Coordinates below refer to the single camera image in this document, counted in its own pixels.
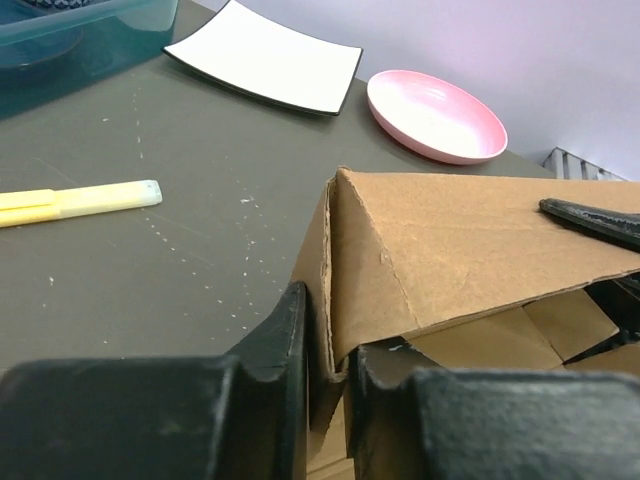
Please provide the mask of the teal plastic bin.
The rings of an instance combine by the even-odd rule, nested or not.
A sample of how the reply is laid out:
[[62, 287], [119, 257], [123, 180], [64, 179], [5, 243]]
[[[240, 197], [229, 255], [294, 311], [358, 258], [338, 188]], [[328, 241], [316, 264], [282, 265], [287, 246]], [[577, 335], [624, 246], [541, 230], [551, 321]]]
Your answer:
[[1, 118], [159, 56], [176, 1], [3, 1]]

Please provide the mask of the white square plate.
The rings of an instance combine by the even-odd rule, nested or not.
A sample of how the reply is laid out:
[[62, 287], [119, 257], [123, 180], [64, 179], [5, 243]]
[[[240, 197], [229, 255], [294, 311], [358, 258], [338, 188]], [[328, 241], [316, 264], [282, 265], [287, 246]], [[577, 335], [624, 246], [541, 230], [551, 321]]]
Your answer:
[[340, 114], [363, 55], [361, 48], [300, 33], [237, 1], [163, 52], [240, 92], [330, 116]]

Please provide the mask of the brown cardboard box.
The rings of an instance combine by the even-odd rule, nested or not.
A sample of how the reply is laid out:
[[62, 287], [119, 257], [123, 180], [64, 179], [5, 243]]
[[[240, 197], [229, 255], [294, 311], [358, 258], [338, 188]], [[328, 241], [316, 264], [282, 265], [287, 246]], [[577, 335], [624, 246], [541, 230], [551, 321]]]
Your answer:
[[348, 353], [396, 335], [446, 367], [637, 374], [639, 348], [586, 358], [618, 332], [588, 285], [636, 273], [637, 253], [560, 226], [558, 198], [639, 209], [633, 182], [338, 170], [292, 276], [316, 312], [311, 479], [350, 479], [341, 396]]

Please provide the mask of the dark blue patterned bowl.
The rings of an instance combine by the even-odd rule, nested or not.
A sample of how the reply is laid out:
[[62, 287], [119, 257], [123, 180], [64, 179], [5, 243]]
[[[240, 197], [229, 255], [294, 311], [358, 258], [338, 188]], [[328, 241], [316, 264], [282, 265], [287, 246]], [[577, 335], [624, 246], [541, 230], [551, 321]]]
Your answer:
[[22, 70], [56, 60], [84, 37], [81, 26], [62, 26], [62, 16], [102, 1], [2, 1], [1, 71]]

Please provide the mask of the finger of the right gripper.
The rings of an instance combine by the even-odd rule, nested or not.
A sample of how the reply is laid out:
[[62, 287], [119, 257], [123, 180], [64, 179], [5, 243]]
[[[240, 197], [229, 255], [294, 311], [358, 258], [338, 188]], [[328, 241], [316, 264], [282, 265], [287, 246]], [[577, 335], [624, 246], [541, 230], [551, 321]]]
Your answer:
[[555, 198], [540, 200], [539, 209], [565, 228], [608, 244], [639, 251], [639, 215], [636, 213], [617, 212]]
[[619, 332], [565, 362], [578, 361], [639, 342], [639, 274], [591, 284], [585, 288], [589, 297], [618, 327]]

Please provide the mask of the plain pink plate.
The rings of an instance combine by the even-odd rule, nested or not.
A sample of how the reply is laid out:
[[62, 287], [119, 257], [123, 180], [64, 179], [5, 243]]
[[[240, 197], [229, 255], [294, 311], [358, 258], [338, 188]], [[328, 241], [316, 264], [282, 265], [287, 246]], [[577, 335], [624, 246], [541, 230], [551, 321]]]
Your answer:
[[505, 152], [507, 131], [495, 113], [465, 90], [409, 70], [387, 70], [366, 86], [368, 105], [395, 141], [451, 165], [486, 163]]

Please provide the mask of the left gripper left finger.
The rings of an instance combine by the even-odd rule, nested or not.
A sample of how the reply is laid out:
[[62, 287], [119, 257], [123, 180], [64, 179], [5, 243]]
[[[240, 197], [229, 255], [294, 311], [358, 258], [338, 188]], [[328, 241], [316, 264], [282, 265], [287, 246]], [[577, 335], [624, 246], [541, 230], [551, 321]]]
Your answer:
[[302, 479], [307, 289], [219, 356], [24, 362], [1, 379], [5, 479]]

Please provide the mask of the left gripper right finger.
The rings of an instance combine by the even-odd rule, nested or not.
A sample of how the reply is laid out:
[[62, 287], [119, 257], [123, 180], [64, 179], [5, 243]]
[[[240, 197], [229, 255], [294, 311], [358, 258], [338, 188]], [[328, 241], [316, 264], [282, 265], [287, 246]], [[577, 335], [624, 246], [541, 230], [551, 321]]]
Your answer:
[[349, 356], [347, 451], [359, 479], [635, 479], [628, 375], [447, 369], [406, 342]]

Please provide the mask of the yellow highlighter pen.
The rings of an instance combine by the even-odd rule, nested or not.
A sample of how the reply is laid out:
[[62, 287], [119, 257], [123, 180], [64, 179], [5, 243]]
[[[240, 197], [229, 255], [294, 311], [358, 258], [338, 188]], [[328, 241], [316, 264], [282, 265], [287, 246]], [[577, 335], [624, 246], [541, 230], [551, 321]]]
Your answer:
[[156, 180], [2, 193], [1, 227], [145, 208], [162, 200]]

